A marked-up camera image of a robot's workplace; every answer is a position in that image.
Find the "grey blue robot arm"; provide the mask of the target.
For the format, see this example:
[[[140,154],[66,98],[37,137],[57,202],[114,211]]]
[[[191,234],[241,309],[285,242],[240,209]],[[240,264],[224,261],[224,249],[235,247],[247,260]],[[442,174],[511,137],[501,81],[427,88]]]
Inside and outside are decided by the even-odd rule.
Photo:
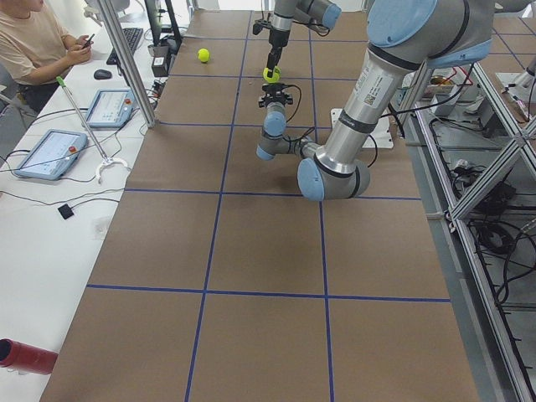
[[[370,180],[358,160],[404,77],[422,64],[432,69],[484,59],[491,48],[492,1],[376,1],[367,18],[368,47],[362,71],[323,145],[308,137],[285,137],[285,106],[291,97],[282,83],[265,84],[259,105],[266,109],[257,157],[301,157],[301,194],[312,201],[354,198]]]
[[[271,50],[268,54],[265,77],[271,80],[276,73],[283,49],[288,45],[294,23],[320,33],[334,29],[342,9],[332,1],[294,0],[275,1],[271,16],[261,24],[269,31]]]

